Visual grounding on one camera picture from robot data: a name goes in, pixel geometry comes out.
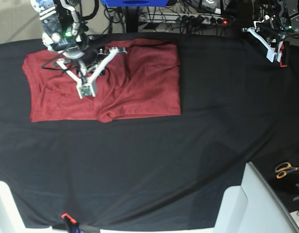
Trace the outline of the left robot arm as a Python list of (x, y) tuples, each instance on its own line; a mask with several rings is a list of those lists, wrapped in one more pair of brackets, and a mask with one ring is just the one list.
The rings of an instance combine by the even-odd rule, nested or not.
[(297, 0), (255, 0), (253, 24), (242, 32), (258, 41), (267, 60), (287, 67), (288, 37), (299, 36), (299, 2)]

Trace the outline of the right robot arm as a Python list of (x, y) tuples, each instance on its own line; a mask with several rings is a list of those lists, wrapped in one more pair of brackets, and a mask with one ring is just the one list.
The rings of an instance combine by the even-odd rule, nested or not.
[(92, 13), (84, 16), (80, 0), (31, 1), (43, 27), (42, 42), (48, 51), (57, 53), (42, 69), (67, 73), (76, 82), (81, 99), (97, 95), (96, 79), (116, 55), (127, 52), (125, 48), (106, 49), (101, 39), (86, 34), (87, 22), (96, 16), (99, 5), (94, 1)]

